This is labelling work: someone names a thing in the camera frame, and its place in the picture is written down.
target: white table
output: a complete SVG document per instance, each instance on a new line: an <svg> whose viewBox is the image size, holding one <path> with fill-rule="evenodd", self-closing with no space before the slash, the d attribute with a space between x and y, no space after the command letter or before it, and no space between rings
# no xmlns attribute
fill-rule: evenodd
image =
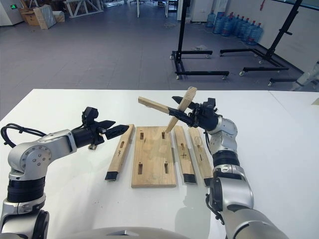
<svg viewBox="0 0 319 239"><path fill-rule="evenodd" d="M171 97L183 94L184 91L33 90L0 126L14 122L43 132L72 129L80 125L81 112L87 106L99 110L98 121L167 125L169 116L138 104L137 97L176 107ZM216 98L219 113L236 123L239 160L254 192L255 208L291 239L315 238L319 234L318 134L300 127L288 106L283 107L278 100L280 95L291 99L312 97L299 92L199 91L194 101ZM9 133L16 143L36 139L28 134ZM104 181L118 140L111 139L96 151L81 148L50 165L43 208L50 212L49 239L117 226L163 228L191 239L225 238L224 227L206 208L207 189L196 164L198 185L182 182L177 163L177 187L132 189L133 143L117 181ZM9 151L8 146L0 146L0 198L6 197Z"/></svg>

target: metal frame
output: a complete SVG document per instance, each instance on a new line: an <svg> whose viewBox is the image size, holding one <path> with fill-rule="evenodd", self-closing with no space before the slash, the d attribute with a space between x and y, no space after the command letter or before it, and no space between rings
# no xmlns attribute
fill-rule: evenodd
<svg viewBox="0 0 319 239"><path fill-rule="evenodd" d="M76 5L75 11L73 13L71 10L71 7L70 7L70 2L76 2L76 1L78 1L78 3ZM75 17L79 17L79 16L86 16L86 15L91 15L91 14L103 12L103 10L101 8L100 0L96 0L96 5L94 5L93 0L67 0L67 1L64 1L64 3L66 4L66 6L69 10L70 18L75 18ZM88 8L86 6L86 3L91 5L95 11L88 12ZM83 6L84 6L85 13L78 15L78 11L80 9L81 4L83 4Z"/></svg>
<svg viewBox="0 0 319 239"><path fill-rule="evenodd" d="M181 56L184 54L187 55L197 55L197 54L213 54L212 51L182 51L184 30L185 30L185 19L187 7L190 6L190 0L183 0L182 14L181 14L181 23L179 30L179 39L178 39L178 50L172 51L170 59L174 60L176 68L176 79L179 80L180 75L188 76L223 76L223 80L229 75L229 71L186 71L181 60Z"/></svg>
<svg viewBox="0 0 319 239"><path fill-rule="evenodd" d="M282 26L281 29L279 29L279 33L274 40L273 44L271 47L267 50L266 53L261 52L258 49L255 48L247 48L247 49L223 49L220 50L219 56L223 56L224 53L228 52L254 52L255 56L260 56L262 60L259 61L259 64L263 63L263 60L268 61L270 64L272 64L274 67L244 67L243 70L239 73L240 76L243 76L245 72L249 71L282 71L282 70L289 70L288 67L284 66L280 62L274 60L273 54L275 53L276 46L280 42L281 38L283 37L284 34L292 35L291 32L288 32L290 25L294 21L296 15L298 14L298 8L301 5L303 0L297 0L296 3L294 4L293 8L291 9L288 17L286 18L286 21L284 25Z"/></svg>
<svg viewBox="0 0 319 239"><path fill-rule="evenodd" d="M30 5L29 5L29 8L31 8L32 2L34 2L35 5L36 5L37 7L39 7L39 4L38 4L37 0L31 0L31 1L30 1Z"/></svg>

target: wooden stick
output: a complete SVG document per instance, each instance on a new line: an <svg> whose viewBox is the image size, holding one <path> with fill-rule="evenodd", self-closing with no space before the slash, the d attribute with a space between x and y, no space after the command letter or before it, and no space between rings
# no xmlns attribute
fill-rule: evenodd
<svg viewBox="0 0 319 239"><path fill-rule="evenodd" d="M178 157L180 162L181 173L185 183L196 183L193 163L190 158L187 141L184 135L182 126L174 127L176 146L178 150Z"/></svg>
<svg viewBox="0 0 319 239"><path fill-rule="evenodd" d="M115 181L118 173L121 171L126 153L129 147L129 141L134 130L134 124L129 124L128 130L122 134L118 146L113 155L111 164L106 174L105 180Z"/></svg>
<svg viewBox="0 0 319 239"><path fill-rule="evenodd" d="M142 104L142 105L145 105L147 107L151 107L151 108L153 108L155 110L161 111L161 112L163 112L165 114L168 114L168 112L169 112L167 106L162 105L160 103L157 103L155 101L151 101L151 100L146 99L146 98L141 97L141 96L139 96L139 103Z"/></svg>
<svg viewBox="0 0 319 239"><path fill-rule="evenodd" d="M204 179L205 186L209 186L210 178L213 177L213 170L208 161L204 144L202 142L198 129L189 128L189 136L193 145L200 175Z"/></svg>
<svg viewBox="0 0 319 239"><path fill-rule="evenodd" d="M181 100L181 102L179 103L177 109L180 111L185 111L187 109L187 107L189 106L189 104L191 103L191 101L194 99L195 95L196 95L196 91L197 88L195 87L189 87L188 90L186 91L183 99ZM166 133L170 132L175 124L178 122L178 119L176 117L172 117L168 123L168 126L165 130Z"/></svg>

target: wooden board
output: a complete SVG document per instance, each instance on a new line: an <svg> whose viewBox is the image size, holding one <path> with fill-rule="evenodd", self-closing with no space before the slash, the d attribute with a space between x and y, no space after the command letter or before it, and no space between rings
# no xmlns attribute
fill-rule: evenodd
<svg viewBox="0 0 319 239"><path fill-rule="evenodd" d="M175 187L170 135L163 127L137 127L132 188Z"/></svg>
<svg viewBox="0 0 319 239"><path fill-rule="evenodd" d="M168 107L165 106L165 105L162 105L162 104L160 104L160 103L158 103L158 102L151 101L151 100L146 99L146 98L141 97L141 96L139 96L138 101L139 101L139 103L142 104L142 105L145 105L145 106L147 106L147 107L151 107L151 108L156 109L156 110L158 110L158 111L161 111L161 112L163 112L163 113L165 113L165 114L168 114L168 113L169 113Z"/></svg>
<svg viewBox="0 0 319 239"><path fill-rule="evenodd" d="M187 109L191 101L194 99L196 95L196 91L197 91L197 88L192 86L187 89L183 99L181 100L181 102L179 103L177 107L179 111L185 111ZM176 117L172 117L168 123L168 126L165 132L170 132L177 122L178 122L178 119Z"/></svg>
<svg viewBox="0 0 319 239"><path fill-rule="evenodd" d="M184 135L182 126L174 127L176 147L178 150L178 157L180 162L181 173L185 183L196 183L193 163L190 158L187 141Z"/></svg>
<svg viewBox="0 0 319 239"><path fill-rule="evenodd" d="M115 181L117 174L121 171L126 153L128 151L131 135L134 131L134 124L129 124L128 130L122 134L118 146L114 152L109 170L105 180Z"/></svg>
<svg viewBox="0 0 319 239"><path fill-rule="evenodd" d="M199 172L206 186L209 186L210 178L213 177L213 170L209 164L208 157L204 148L204 143L198 129L189 128L189 136L193 145Z"/></svg>

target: white panel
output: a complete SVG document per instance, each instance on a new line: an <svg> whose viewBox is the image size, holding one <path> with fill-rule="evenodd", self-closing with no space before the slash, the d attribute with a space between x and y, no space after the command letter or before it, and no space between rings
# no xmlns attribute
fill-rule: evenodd
<svg viewBox="0 0 319 239"><path fill-rule="evenodd" d="M264 34L260 44L269 48L293 6L277 1L266 1L263 10L260 11L261 2L231 0L228 12L234 11L240 16L244 15L251 20L261 22ZM303 71L311 70L315 62L319 60L318 22L319 11L300 7L299 13L289 29L293 35L285 34L275 53Z"/></svg>
<svg viewBox="0 0 319 239"><path fill-rule="evenodd" d="M19 0L0 0L0 25L8 26L22 22L23 19L18 9L11 9L11 5L16 4L21 7Z"/></svg>

